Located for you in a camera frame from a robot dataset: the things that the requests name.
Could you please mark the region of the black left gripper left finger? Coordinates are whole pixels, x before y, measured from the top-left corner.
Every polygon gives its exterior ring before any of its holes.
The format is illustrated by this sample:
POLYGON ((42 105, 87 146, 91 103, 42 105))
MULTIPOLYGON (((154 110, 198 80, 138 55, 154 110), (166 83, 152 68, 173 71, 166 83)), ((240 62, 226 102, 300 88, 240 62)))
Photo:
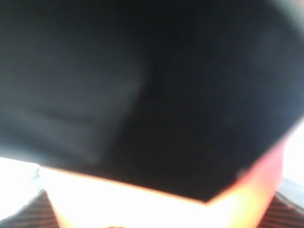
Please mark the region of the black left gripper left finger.
POLYGON ((58 228, 58 222, 45 190, 16 214, 0 221, 1 228, 58 228))

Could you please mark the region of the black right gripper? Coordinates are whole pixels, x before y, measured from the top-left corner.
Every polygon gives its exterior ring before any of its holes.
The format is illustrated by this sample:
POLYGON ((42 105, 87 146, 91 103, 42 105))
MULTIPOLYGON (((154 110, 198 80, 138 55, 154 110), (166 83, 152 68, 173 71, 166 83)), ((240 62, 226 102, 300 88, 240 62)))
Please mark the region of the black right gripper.
POLYGON ((0 155, 209 201, 304 116, 300 0, 3 0, 0 155))

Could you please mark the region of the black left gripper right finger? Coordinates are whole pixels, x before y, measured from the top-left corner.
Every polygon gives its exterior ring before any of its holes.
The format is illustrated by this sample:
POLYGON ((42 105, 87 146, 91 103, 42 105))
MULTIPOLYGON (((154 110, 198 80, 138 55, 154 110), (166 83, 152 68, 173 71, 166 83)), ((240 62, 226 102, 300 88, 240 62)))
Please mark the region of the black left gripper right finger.
POLYGON ((258 227, 304 228, 303 186, 283 179, 258 227))

